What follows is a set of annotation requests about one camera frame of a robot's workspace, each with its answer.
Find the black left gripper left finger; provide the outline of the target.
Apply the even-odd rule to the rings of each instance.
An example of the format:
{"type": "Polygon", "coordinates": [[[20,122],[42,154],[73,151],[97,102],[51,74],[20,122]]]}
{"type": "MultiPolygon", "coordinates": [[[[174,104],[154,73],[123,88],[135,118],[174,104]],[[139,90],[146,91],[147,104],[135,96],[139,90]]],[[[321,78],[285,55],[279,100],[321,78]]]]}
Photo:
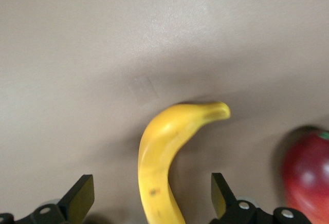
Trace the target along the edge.
{"type": "Polygon", "coordinates": [[[45,204],[27,223],[82,223],[94,203],[93,175],[83,175],[56,204],[45,204]]]}

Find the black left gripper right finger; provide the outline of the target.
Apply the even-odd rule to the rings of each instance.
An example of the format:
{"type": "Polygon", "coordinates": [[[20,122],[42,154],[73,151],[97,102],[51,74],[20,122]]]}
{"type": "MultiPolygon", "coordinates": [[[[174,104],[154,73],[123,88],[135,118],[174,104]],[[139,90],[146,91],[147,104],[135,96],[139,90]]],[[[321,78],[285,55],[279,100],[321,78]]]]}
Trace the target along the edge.
{"type": "Polygon", "coordinates": [[[256,223],[255,205],[245,199],[238,200],[221,173],[211,175],[211,200],[216,213],[211,223],[256,223]]]}

